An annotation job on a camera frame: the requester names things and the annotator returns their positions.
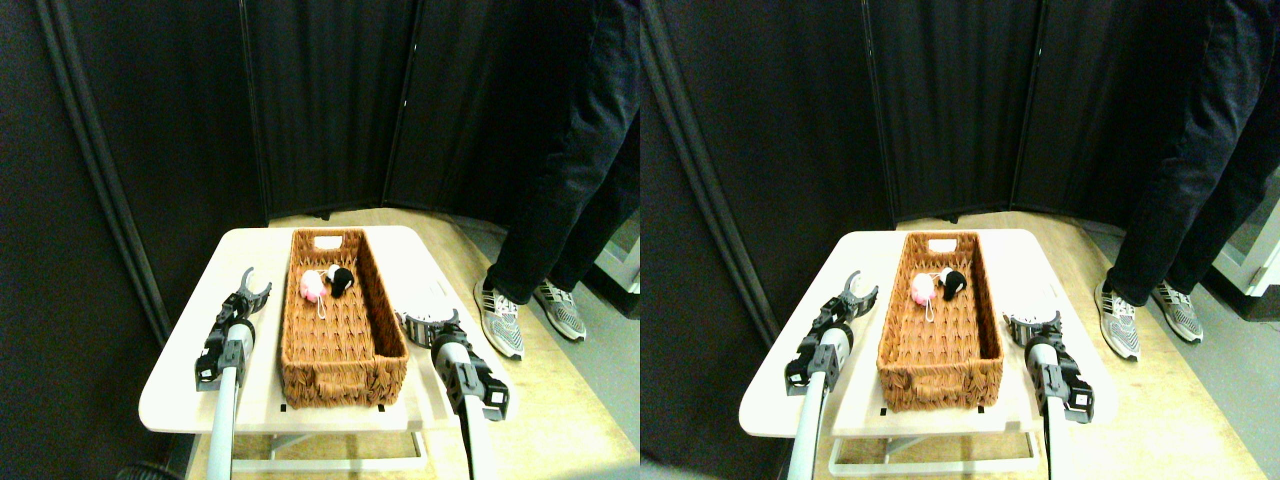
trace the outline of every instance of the table top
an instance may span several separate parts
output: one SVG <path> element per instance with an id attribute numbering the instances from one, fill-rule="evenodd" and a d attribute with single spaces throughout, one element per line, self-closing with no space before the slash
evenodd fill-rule
<path id="1" fill-rule="evenodd" d="M 356 227 L 366 232 L 387 296 L 396 311 L 425 312 L 430 307 L 457 308 L 462 329 L 494 376 L 508 387 L 515 384 L 471 319 L 457 292 L 435 264 L 417 233 L 407 227 Z M 212 429 L 218 392 L 196 392 L 195 362 L 214 324 L 221 303 L 239 288 L 241 275 L 250 266 L 250 289 L 260 291 L 271 282 L 271 294 L 261 311 L 250 316 L 257 332 L 253 352 L 246 366 L 236 417 L 237 433 L 302 434 L 360 431 L 421 431 L 456 429 L 453 415 L 431 365 L 431 352 L 406 340 L 408 370 L 399 399 L 378 407 L 292 408 L 280 388 L 279 330 L 284 306 L 285 274 L 293 228 L 236 229 L 223 236 L 209 260 L 200 283 L 173 329 L 155 370 L 142 389 L 138 416 L 152 431 L 209 433 Z M 512 388 L 508 416 L 513 415 L 518 393 Z"/>
<path id="2" fill-rule="evenodd" d="M 823 417 L 835 419 L 824 420 L 823 433 L 845 438 L 888 438 L 1038 430 L 1043 420 L 1036 406 L 1034 387 L 1027 372 L 1023 348 L 1010 338 L 1002 316 L 1011 312 L 1047 314 L 1052 317 L 1053 310 L 1062 314 L 1062 342 L 1068 353 L 1079 364 L 1080 376 L 1094 389 L 1093 422 L 1114 419 L 1119 408 L 1115 385 L 1039 242 L 1030 232 L 1020 229 L 977 232 L 987 265 L 992 303 L 1001 316 L 997 326 L 1005 346 L 1005 375 L 996 404 L 984 408 L 982 413 L 977 408 L 913 412 L 886 408 L 876 356 L 902 242 L 911 232 L 855 232 L 846 234 L 836 244 L 764 357 L 739 408 L 739 424 L 742 429 L 755 436 L 795 436 L 804 397 L 786 394 L 783 369 L 795 357 L 800 340 L 809 333 L 822 305 L 844 289 L 845 280 L 854 270 L 863 271 L 855 294 L 865 294 L 876 285 L 881 292 L 876 307 L 850 325 L 855 340 L 840 379 L 827 397 Z"/>

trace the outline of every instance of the wooden floor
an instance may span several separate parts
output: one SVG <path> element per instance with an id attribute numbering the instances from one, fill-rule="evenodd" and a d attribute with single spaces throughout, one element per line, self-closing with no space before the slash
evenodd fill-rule
<path id="1" fill-rule="evenodd" d="M 292 216 L 271 227 L 406 225 L 422 237 L 453 289 L 479 319 L 471 289 L 489 268 L 489 260 L 447 215 L 374 209 L 333 214 L 330 221 Z M 525 360 L 503 366 L 520 390 L 520 413 L 512 421 L 490 422 L 502 479 L 558 479 L 612 470 L 640 462 L 640 453 L 591 392 L 547 326 L 520 308 Z M 485 342 L 483 338 L 472 342 Z M 241 435 L 236 458 L 266 458 L 269 438 Z M 237 474 L 236 479 L 465 479 L 466 452 L 457 431 L 426 434 L 429 466 L 424 471 L 369 474 Z M 284 448 L 278 458 L 388 458 L 413 453 L 408 434 L 319 435 Z M 188 477 L 204 479 L 207 436 L 201 439 Z"/>
<path id="2" fill-rule="evenodd" d="M 1115 421 L 1106 425 L 1070 424 L 1079 479 L 1265 479 L 1217 404 L 1147 308 L 1138 308 L 1142 361 L 1129 362 L 1111 353 L 1098 330 L 1093 303 L 1093 288 L 1111 265 L 1073 220 L 998 212 L 963 216 L 960 224 L 918 220 L 899 225 L 900 230 L 987 228 L 1020 228 L 1036 236 L 1121 396 Z M 831 444 L 831 439 L 824 439 L 819 452 L 829 452 Z M 874 461 L 882 453 L 883 440 L 859 440 L 846 443 L 840 458 L 863 463 Z M 1001 458 L 1025 453 L 1025 440 L 1016 434 L 936 438 L 893 456 L 893 462 Z M 828 454 L 819 453 L 817 477 L 831 477 L 827 461 Z M 1037 471 L 952 477 L 1044 479 L 1046 475 L 1042 461 Z"/>

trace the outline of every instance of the person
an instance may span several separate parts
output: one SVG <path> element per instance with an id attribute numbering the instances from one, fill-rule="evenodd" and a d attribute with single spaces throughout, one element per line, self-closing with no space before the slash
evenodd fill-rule
<path id="1" fill-rule="evenodd" d="M 524 358 L 516 311 L 530 297 L 556 332 L 586 339 L 571 292 L 639 207 L 639 159 L 617 155 L 639 109 L 639 17 L 623 0 L 591 5 L 590 50 L 564 133 L 531 178 L 498 260 L 476 282 L 481 329 L 503 356 Z"/>
<path id="2" fill-rule="evenodd" d="M 1172 156 L 1160 161 L 1094 291 L 1102 337 L 1126 360 L 1140 355 L 1134 316 L 1148 293 L 1178 337 L 1204 339 L 1192 288 L 1262 202 L 1280 164 L 1280 0 L 1220 0 L 1207 22 Z"/>

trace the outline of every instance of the white table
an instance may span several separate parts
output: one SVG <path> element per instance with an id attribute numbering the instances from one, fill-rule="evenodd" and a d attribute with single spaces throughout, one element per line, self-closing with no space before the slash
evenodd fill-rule
<path id="1" fill-rule="evenodd" d="M 928 412 L 893 412 L 884 404 L 876 370 L 884 314 L 897 273 L 902 242 L 909 232 L 855 232 L 836 244 L 831 257 L 818 271 L 813 284 L 796 306 L 791 319 L 764 357 L 764 362 L 748 387 L 739 410 L 739 422 L 755 436 L 792 438 L 799 422 L 804 397 L 788 397 L 783 369 L 795 357 L 800 339 L 809 332 L 819 308 L 844 289 L 854 270 L 861 270 L 861 288 L 855 294 L 879 285 L 876 307 L 852 321 L 855 343 L 827 398 L 820 433 L 836 438 L 838 452 L 842 439 L 888 438 L 884 463 L 838 463 L 836 454 L 828 462 L 837 476 L 923 475 L 950 472 L 986 472 L 1032 470 L 1038 466 L 1034 433 L 1043 420 L 1036 404 L 1034 387 L 1023 360 L 1023 348 L 1009 337 L 1001 317 L 997 326 L 1005 346 L 1005 374 L 996 404 L 978 410 L 945 408 Z M 1027 230 L 978 230 L 983 260 L 987 265 L 992 302 L 997 315 L 1005 312 L 1043 315 L 1062 314 L 1062 342 L 1075 358 L 1084 378 L 1094 389 L 1093 422 L 1115 417 L 1119 401 L 1111 376 L 1102 366 L 1089 334 L 1071 307 L 1062 284 L 1044 257 L 1036 237 Z M 888 463 L 888 456 L 920 438 L 933 435 L 972 435 L 983 433 L 1027 433 L 1032 456 L 1014 460 L 987 460 L 936 463 Z"/>
<path id="2" fill-rule="evenodd" d="M 387 296 L 396 311 L 425 311 L 438 302 L 457 308 L 462 329 L 476 355 L 489 364 L 495 378 L 512 388 L 509 419 L 516 407 L 515 384 L 417 233 L 407 227 L 358 228 L 364 228 L 367 234 Z M 250 316 L 257 339 L 246 366 L 247 376 L 241 390 L 236 433 L 279 436 L 271 442 L 273 460 L 237 460 L 233 470 L 372 471 L 425 467 L 426 451 L 421 431 L 458 429 L 460 424 L 448 404 L 444 384 L 431 367 L 430 351 L 411 342 L 406 340 L 410 349 L 408 370 L 396 403 L 378 407 L 285 407 L 276 361 L 283 300 L 288 294 L 297 294 L 285 288 L 293 230 L 251 228 L 230 230 L 223 236 L 142 389 L 142 398 L 138 401 L 142 425 L 152 431 L 166 433 L 207 434 L 212 430 L 218 392 L 196 392 L 195 362 L 223 301 L 239 288 L 241 275 L 252 266 L 255 276 L 250 289 L 257 292 L 266 282 L 271 282 L 271 294 L 266 306 Z M 380 460 L 274 460 L 279 448 L 296 443 L 307 434 L 365 431 L 412 433 L 417 456 Z"/>

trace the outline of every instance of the gray floor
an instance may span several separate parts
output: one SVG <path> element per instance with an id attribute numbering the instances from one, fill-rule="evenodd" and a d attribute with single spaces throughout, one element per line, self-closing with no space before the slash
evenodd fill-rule
<path id="1" fill-rule="evenodd" d="M 490 261 L 498 259 L 506 237 L 502 228 L 465 216 L 453 216 L 453 220 Z M 547 314 L 538 302 L 530 302 L 529 307 L 541 319 L 627 439 L 640 449 L 640 323 L 622 316 L 584 285 L 573 291 L 573 300 L 586 325 L 586 340 L 581 343 L 566 340 L 545 324 Z"/>
<path id="2" fill-rule="evenodd" d="M 1111 227 L 1082 224 L 1114 262 L 1124 237 Z M 1280 323 L 1244 321 L 1203 287 L 1192 292 L 1192 303 L 1204 325 L 1203 343 L 1188 344 L 1169 324 L 1160 321 L 1160 326 L 1262 471 L 1267 477 L 1280 479 Z M 1147 302 L 1147 308 L 1156 319 L 1164 319 L 1155 302 Z"/>

